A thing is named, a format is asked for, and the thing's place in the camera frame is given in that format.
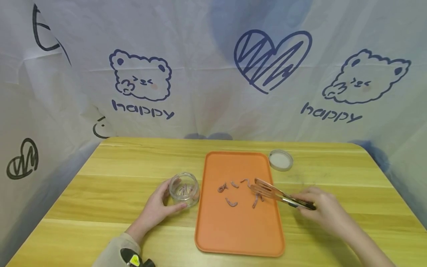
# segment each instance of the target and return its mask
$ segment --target right hand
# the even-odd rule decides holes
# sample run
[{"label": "right hand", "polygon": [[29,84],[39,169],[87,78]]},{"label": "right hand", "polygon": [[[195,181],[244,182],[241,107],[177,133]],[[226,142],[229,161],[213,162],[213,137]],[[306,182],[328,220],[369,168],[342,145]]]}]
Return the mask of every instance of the right hand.
[{"label": "right hand", "polygon": [[336,197],[317,187],[308,187],[292,197],[314,202],[316,210],[298,207],[301,215],[318,223],[325,231],[339,238],[346,239],[356,229],[357,223],[343,209]]}]

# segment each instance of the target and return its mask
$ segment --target jar lid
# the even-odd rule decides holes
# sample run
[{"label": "jar lid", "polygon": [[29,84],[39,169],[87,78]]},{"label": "jar lid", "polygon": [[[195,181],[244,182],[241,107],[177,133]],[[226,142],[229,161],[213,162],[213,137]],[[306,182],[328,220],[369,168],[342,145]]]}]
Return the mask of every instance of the jar lid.
[{"label": "jar lid", "polygon": [[268,159],[270,161],[270,166],[278,171],[289,170],[293,165],[293,157],[291,154],[281,149],[271,151]]}]

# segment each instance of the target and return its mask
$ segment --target orange tray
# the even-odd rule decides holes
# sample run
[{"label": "orange tray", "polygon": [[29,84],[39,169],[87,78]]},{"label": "orange tray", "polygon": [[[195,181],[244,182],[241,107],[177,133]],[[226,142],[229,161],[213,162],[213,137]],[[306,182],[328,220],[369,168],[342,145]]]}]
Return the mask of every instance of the orange tray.
[{"label": "orange tray", "polygon": [[[267,156],[261,153],[210,152],[206,155],[194,240],[204,252],[278,257],[285,250],[277,202],[260,199],[247,186],[260,178],[273,184]],[[239,188],[231,185],[234,181]],[[222,193],[218,187],[227,182]],[[237,206],[228,205],[238,202]]]}]

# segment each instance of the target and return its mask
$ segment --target earthworm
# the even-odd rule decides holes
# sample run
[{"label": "earthworm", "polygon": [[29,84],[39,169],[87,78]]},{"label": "earthworm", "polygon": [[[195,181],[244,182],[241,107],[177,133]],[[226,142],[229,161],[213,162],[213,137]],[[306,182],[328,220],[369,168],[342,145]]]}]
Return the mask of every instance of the earthworm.
[{"label": "earthworm", "polygon": [[233,181],[231,181],[231,185],[234,186],[235,188],[239,188],[239,186],[236,185]]},{"label": "earthworm", "polygon": [[248,187],[251,188],[251,184],[249,183],[249,179],[244,179],[244,180],[240,181],[240,183],[243,183],[244,181],[248,181]]},{"label": "earthworm", "polygon": [[227,203],[231,206],[231,207],[235,207],[237,206],[237,202],[231,203],[228,198],[225,198],[225,200],[227,201]]},{"label": "earthworm", "polygon": [[224,189],[228,189],[228,188],[227,188],[227,183],[224,183],[223,185],[221,185],[221,186],[218,188],[218,192],[222,193],[222,192],[224,191]]},{"label": "earthworm", "polygon": [[256,195],[255,202],[252,205],[252,208],[255,208],[255,206],[257,205],[257,202],[258,202],[258,194]]}]

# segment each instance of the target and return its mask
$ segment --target heart drawing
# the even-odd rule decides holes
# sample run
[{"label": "heart drawing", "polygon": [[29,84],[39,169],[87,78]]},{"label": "heart drawing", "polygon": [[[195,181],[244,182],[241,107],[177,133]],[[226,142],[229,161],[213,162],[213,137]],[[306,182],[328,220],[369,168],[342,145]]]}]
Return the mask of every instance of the heart drawing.
[{"label": "heart drawing", "polygon": [[12,180],[22,179],[37,170],[38,150],[31,138],[25,138],[21,144],[20,155],[7,164],[6,174]]},{"label": "heart drawing", "polygon": [[250,85],[264,94],[278,87],[303,62],[313,39],[307,31],[283,38],[275,47],[265,32],[245,32],[234,48],[234,62]]}]

